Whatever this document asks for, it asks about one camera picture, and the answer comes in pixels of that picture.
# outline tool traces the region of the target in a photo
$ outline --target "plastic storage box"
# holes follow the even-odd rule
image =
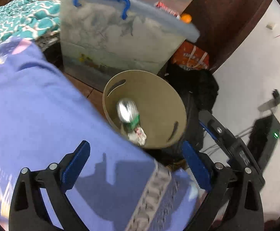
[[[65,71],[103,91],[116,74],[157,74],[181,43],[200,36],[193,24],[140,0],[61,0]]]

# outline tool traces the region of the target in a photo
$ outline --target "pink patch on fabric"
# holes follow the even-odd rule
[[[24,50],[25,50],[28,46],[30,46],[31,44],[32,44],[31,41],[22,39],[22,40],[20,41],[20,43],[18,44],[18,46],[14,49],[12,55],[16,55],[16,54],[21,53],[22,51],[24,51]]]

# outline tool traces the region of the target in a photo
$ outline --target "teal patterned fabric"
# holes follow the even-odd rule
[[[27,40],[60,31],[60,1],[13,0],[0,7],[0,42],[18,36]]]

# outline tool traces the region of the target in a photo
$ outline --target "silver bolt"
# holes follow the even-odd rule
[[[246,167],[246,168],[245,168],[245,172],[246,172],[247,174],[251,174],[251,169],[248,168],[248,167]]]
[[[51,170],[55,170],[55,169],[57,168],[57,166],[58,166],[58,164],[56,164],[56,163],[51,163],[51,164],[49,165],[49,168],[50,168]]]
[[[21,173],[22,173],[22,174],[25,174],[27,171],[28,171],[28,168],[27,168],[27,167],[24,167],[24,168],[21,170]]]
[[[216,162],[215,167],[216,167],[217,169],[223,169],[223,168],[224,168],[224,166],[223,166],[222,163],[220,163],[220,162]]]

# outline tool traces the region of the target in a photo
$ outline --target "tile floor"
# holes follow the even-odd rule
[[[106,119],[104,109],[102,107],[102,93],[66,73],[64,73],[64,75],[85,97],[87,97],[98,112]]]

